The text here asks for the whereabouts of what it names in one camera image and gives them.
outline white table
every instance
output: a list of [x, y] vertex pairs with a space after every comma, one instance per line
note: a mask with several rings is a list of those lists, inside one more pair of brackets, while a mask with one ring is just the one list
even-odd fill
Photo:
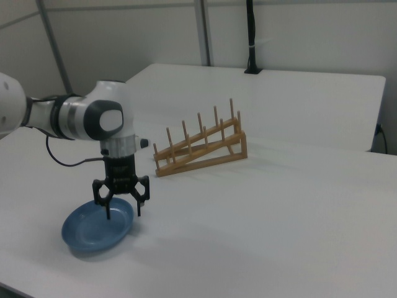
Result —
[[[137, 134], [164, 148], [160, 122], [175, 119], [137, 118]], [[44, 141], [19, 129], [0, 142], [0, 282], [9, 287], [34, 297], [395, 296], [394, 156], [248, 135], [247, 160], [156, 178], [147, 148], [136, 169], [150, 176], [151, 200], [119, 245], [87, 255], [60, 231], [92, 199], [103, 165], [63, 168]], [[66, 162], [99, 152], [94, 142], [50, 146]]]
[[159, 65], [128, 82], [138, 117], [195, 118], [213, 125], [213, 106], [229, 117], [228, 99], [244, 111], [247, 135], [322, 147], [367, 151], [385, 87], [385, 78], [352, 74]]

